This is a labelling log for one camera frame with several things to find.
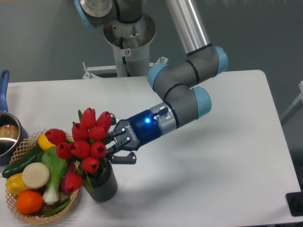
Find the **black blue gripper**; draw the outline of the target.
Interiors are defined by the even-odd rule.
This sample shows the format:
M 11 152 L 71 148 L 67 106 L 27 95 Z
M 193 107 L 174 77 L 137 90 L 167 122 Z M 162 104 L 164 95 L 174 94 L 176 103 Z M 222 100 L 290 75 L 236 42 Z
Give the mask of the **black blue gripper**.
M 123 120 L 118 120 L 113 113 L 110 113 L 110 117 L 113 129 L 107 133 L 106 141 L 117 142 L 107 149 L 106 158 L 111 164 L 136 164 L 137 157 L 133 151 L 137 151 L 141 146 L 161 136 L 160 125 L 154 119 L 154 113 L 151 110 L 145 110 Z M 127 156 L 115 155 L 121 150 L 130 151 L 130 153 Z

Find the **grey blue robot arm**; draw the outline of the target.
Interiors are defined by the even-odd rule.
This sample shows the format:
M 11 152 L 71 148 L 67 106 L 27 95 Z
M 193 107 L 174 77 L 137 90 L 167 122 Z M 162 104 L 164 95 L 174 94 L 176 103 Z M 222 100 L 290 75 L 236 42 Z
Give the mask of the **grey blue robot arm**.
M 156 28 L 139 0 L 77 0 L 75 7 L 85 26 L 103 26 L 112 46 L 118 77 L 146 76 L 162 102 L 126 120 L 115 121 L 108 134 L 115 143 L 107 150 L 113 164 L 135 164 L 141 146 L 209 113 L 212 102 L 199 84 L 228 68 L 228 57 L 209 40 L 192 0 L 166 2 L 182 46 L 185 63 L 164 61 L 150 65 L 150 43 Z

